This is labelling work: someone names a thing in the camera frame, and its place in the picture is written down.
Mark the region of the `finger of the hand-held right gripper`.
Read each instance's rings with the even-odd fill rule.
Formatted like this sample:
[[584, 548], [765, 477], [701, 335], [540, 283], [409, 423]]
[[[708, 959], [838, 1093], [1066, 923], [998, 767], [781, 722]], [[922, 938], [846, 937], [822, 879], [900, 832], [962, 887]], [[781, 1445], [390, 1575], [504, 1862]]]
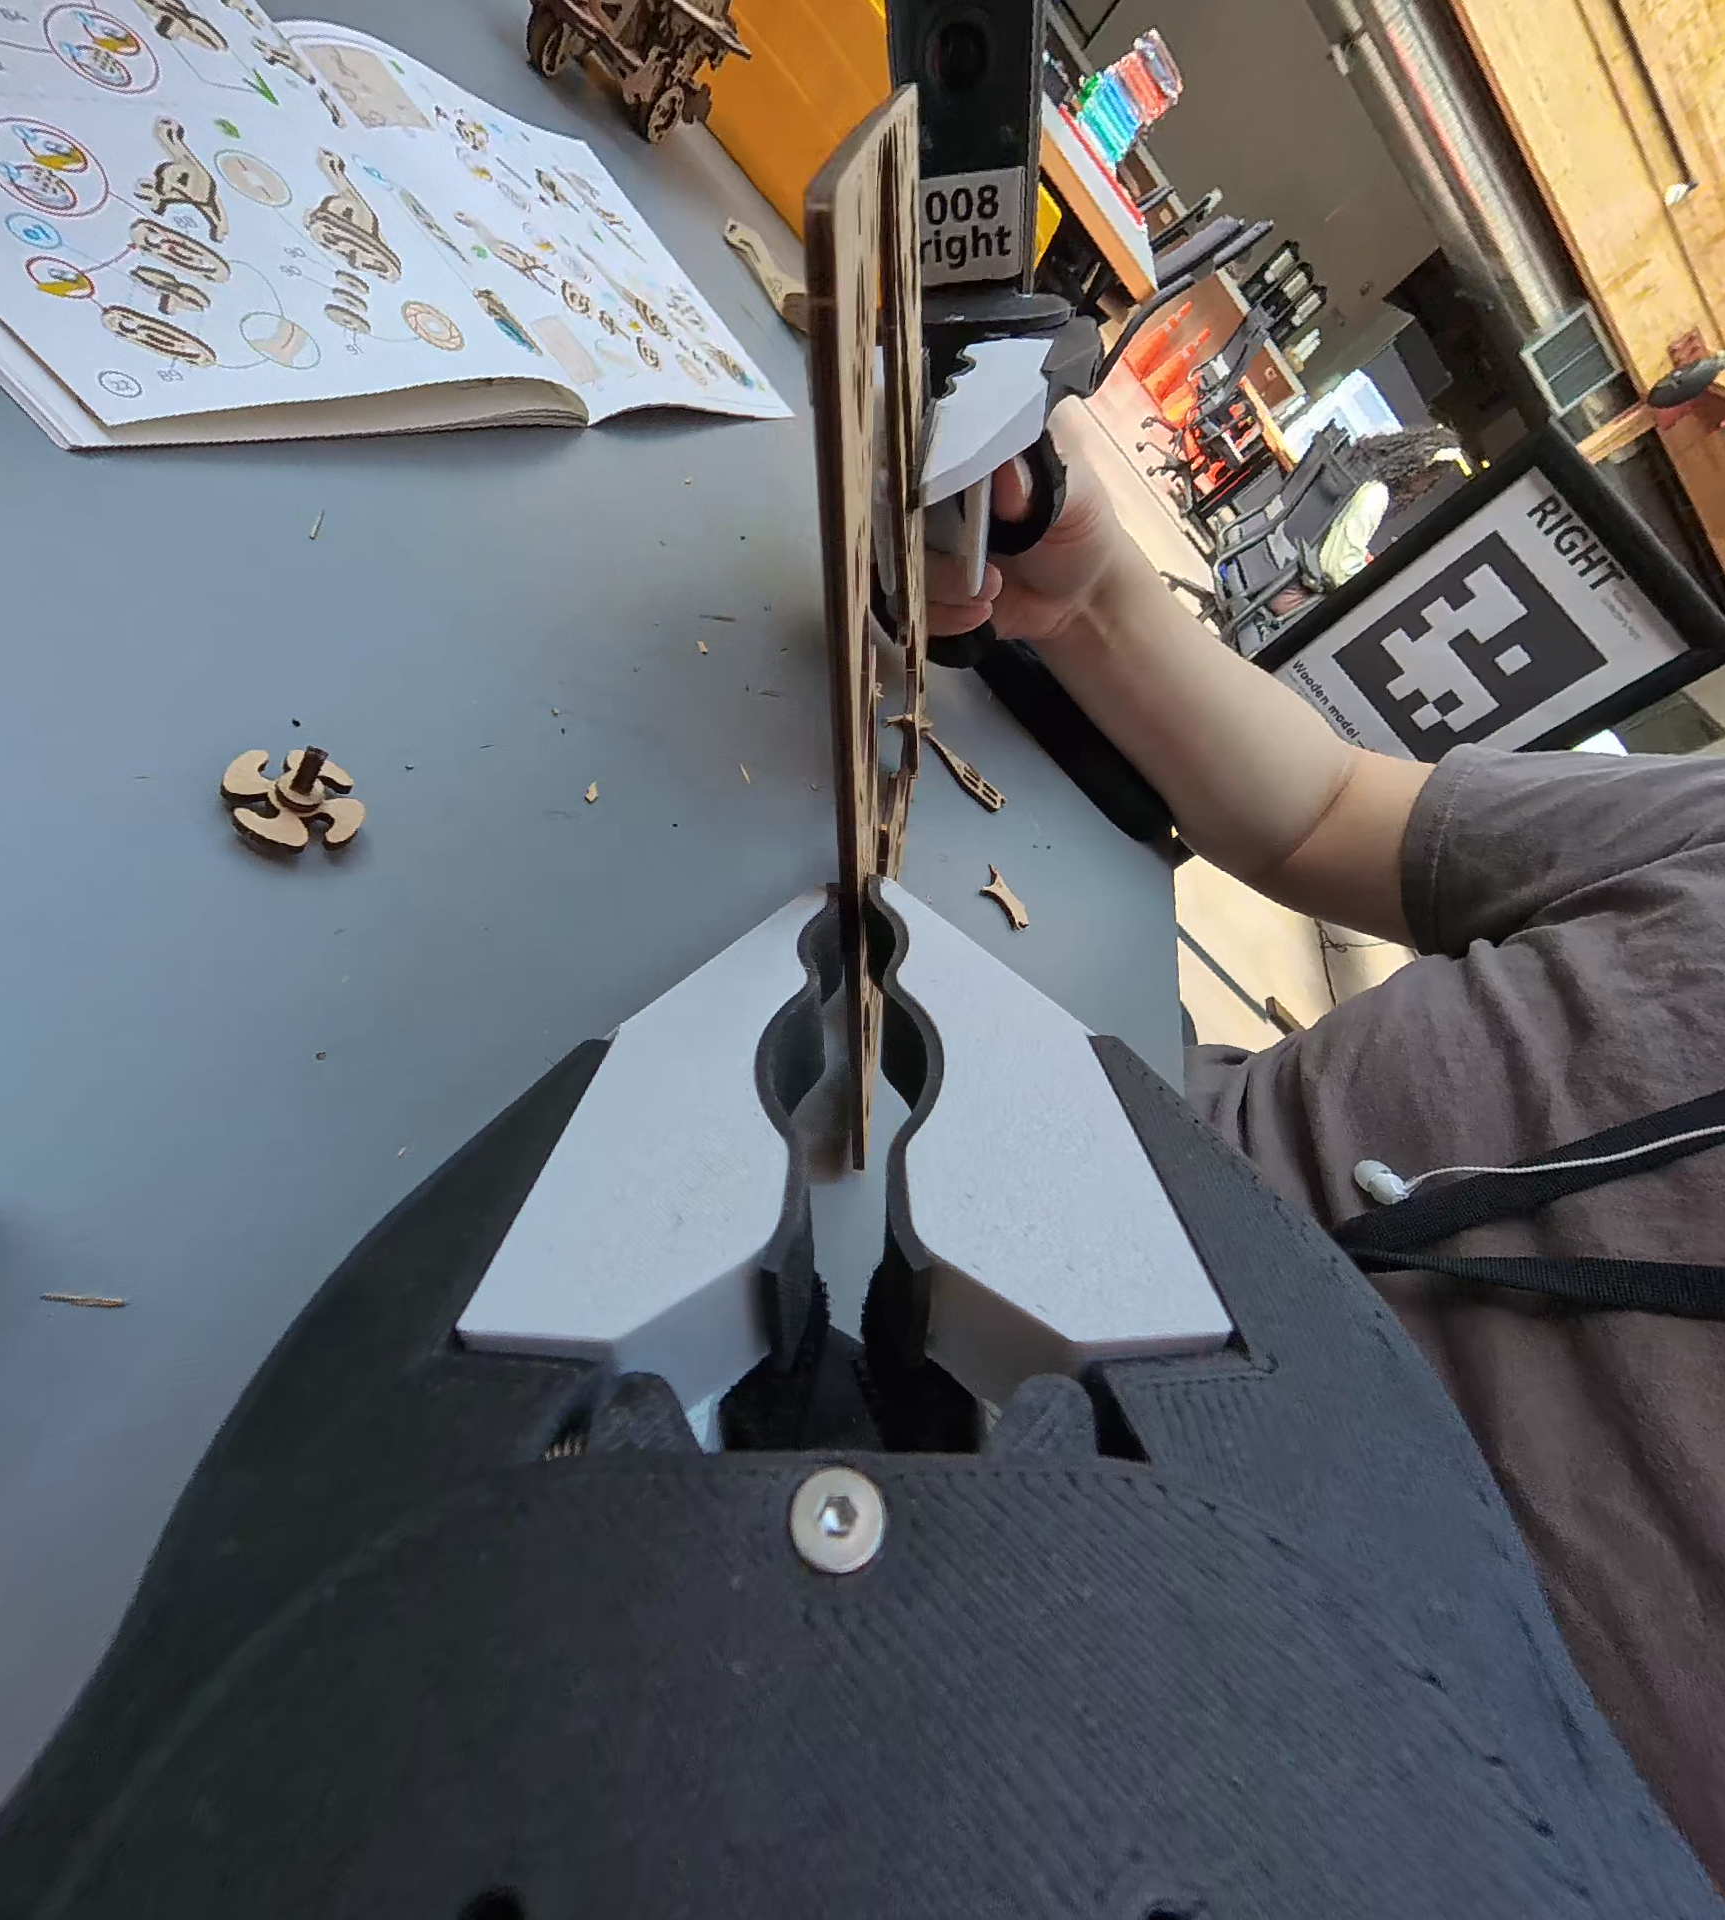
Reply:
[[980, 588], [993, 483], [1041, 439], [1050, 339], [922, 341], [918, 509], [924, 588]]

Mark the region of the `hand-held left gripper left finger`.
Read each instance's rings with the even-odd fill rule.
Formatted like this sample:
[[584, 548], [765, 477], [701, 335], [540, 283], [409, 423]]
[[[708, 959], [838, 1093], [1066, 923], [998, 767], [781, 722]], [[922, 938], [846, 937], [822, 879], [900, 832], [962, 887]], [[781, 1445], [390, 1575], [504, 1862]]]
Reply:
[[777, 1343], [777, 1282], [812, 1252], [792, 1111], [824, 1072], [826, 978], [820, 890], [614, 1028], [456, 1321], [467, 1351], [654, 1376], [722, 1449], [726, 1395]]

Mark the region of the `laser-cut wooden parts sheet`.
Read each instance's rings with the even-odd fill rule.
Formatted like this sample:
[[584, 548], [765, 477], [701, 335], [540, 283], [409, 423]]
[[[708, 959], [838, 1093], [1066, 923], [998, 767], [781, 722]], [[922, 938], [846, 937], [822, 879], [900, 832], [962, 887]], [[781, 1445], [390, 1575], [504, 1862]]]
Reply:
[[898, 87], [804, 198], [849, 1139], [868, 1164], [882, 991], [871, 884], [900, 877], [924, 731], [921, 93]]

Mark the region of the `small hooked wooden part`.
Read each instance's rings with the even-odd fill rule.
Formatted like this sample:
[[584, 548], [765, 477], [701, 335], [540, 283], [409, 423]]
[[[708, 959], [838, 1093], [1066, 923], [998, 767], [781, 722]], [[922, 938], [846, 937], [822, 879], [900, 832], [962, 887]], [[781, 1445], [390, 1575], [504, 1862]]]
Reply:
[[811, 301], [802, 278], [785, 270], [765, 239], [749, 225], [734, 218], [726, 221], [722, 239], [761, 287], [774, 314], [795, 335], [807, 339], [811, 332]]

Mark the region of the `person's right forearm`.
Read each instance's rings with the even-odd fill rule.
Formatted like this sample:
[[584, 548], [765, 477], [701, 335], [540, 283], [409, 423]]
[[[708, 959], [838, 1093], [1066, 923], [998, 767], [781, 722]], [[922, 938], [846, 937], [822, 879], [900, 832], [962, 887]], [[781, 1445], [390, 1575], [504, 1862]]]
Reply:
[[1174, 613], [1153, 632], [1031, 645], [1197, 856], [1308, 919], [1411, 947], [1402, 839], [1429, 769], [1342, 740], [1167, 593]]

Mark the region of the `assembled wooden gear model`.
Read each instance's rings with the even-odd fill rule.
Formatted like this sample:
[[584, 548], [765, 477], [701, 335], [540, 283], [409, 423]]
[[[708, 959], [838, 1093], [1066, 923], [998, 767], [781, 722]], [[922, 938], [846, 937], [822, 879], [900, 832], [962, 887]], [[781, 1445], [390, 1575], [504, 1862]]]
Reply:
[[703, 126], [713, 107], [708, 76], [726, 61], [753, 61], [730, 2], [532, 2], [526, 47], [547, 80], [596, 61], [649, 144], [685, 122]]

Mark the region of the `person's right hand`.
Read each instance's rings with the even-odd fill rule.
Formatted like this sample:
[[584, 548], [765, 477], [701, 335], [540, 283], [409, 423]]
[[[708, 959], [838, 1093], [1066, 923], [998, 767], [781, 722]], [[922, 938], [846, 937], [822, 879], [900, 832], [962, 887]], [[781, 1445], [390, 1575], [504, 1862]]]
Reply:
[[967, 563], [939, 550], [924, 567], [926, 632], [955, 641], [982, 626], [1000, 638], [1057, 646], [1101, 636], [1123, 642], [1130, 632], [1153, 632], [1174, 604], [1114, 513], [1114, 503], [1079, 443], [1057, 443], [1064, 470], [1062, 507], [1026, 550], [989, 559], [979, 587], [969, 584]]

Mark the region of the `row of colourful bottles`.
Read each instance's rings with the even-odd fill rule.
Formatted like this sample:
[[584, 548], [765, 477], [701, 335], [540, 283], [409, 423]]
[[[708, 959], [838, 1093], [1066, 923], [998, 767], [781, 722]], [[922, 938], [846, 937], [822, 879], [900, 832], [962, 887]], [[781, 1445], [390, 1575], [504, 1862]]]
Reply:
[[1182, 90], [1179, 63], [1163, 34], [1148, 28], [1125, 54], [1076, 87], [1069, 116], [1101, 163], [1119, 170], [1128, 151], [1179, 104]]

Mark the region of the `row of black office chairs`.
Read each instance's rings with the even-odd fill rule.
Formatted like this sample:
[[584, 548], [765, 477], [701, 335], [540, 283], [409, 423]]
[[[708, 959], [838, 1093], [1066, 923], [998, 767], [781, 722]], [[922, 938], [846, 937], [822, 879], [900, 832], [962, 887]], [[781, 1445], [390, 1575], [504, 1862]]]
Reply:
[[1203, 559], [1242, 513], [1271, 499], [1297, 459], [1285, 428], [1307, 403], [1303, 369], [1328, 291], [1297, 241], [1258, 222], [1233, 234], [1130, 354], [1145, 396], [1136, 453]]

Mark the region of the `yellow plastic bin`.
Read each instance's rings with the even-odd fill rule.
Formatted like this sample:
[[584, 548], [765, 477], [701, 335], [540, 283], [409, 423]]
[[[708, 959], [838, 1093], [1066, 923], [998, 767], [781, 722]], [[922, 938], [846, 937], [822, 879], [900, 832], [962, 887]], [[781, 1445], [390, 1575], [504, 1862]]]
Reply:
[[1061, 214], [1041, 188], [1045, 7], [737, 2], [751, 48], [713, 83], [708, 130], [804, 234], [814, 177], [898, 87], [921, 94], [922, 180], [1010, 174], [1022, 185], [1021, 254], [1033, 270]]

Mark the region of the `long slotted wooden strip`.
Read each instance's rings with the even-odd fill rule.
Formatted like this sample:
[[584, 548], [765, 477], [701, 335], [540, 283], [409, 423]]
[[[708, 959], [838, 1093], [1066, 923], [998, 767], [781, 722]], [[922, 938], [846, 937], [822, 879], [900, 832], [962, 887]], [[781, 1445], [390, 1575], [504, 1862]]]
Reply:
[[955, 785], [985, 813], [1000, 813], [1006, 807], [1006, 796], [994, 788], [990, 781], [985, 781], [969, 758], [948, 749], [935, 734], [931, 722], [918, 722], [913, 715], [904, 713], [893, 717], [889, 727], [898, 731], [903, 737], [903, 763], [909, 767], [910, 775], [916, 770], [916, 747], [921, 747], [924, 754], [931, 754], [941, 763]]

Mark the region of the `illustrated instruction booklet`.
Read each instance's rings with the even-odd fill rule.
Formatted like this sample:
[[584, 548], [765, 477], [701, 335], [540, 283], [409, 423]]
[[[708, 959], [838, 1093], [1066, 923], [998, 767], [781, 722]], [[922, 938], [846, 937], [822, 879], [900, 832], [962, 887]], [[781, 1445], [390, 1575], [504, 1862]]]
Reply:
[[791, 418], [584, 143], [214, 2], [0, 4], [0, 386], [74, 453]]

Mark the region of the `silver ventilation duct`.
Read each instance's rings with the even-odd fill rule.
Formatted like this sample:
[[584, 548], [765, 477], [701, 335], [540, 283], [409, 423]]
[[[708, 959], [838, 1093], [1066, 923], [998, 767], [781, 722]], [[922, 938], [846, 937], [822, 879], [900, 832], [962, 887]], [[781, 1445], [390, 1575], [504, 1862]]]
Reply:
[[1450, 4], [1311, 12], [1468, 298], [1517, 347], [1564, 320], [1582, 301], [1573, 261]]

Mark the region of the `small wooden propeller piece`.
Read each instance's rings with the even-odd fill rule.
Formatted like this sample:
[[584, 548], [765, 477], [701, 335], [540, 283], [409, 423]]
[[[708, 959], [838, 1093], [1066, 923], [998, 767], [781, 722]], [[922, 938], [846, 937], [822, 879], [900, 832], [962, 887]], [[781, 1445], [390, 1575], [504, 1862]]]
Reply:
[[310, 846], [341, 852], [366, 819], [347, 770], [316, 744], [287, 753], [280, 767], [265, 750], [241, 753], [226, 765], [218, 793], [248, 844], [284, 856]]

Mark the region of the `wall air vent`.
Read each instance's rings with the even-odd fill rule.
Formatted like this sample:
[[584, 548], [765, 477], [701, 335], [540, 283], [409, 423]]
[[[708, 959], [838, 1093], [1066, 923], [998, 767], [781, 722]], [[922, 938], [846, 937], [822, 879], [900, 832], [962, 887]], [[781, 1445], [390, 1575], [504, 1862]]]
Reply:
[[1624, 378], [1620, 359], [1587, 301], [1533, 335], [1519, 359], [1552, 417], [1566, 417]]

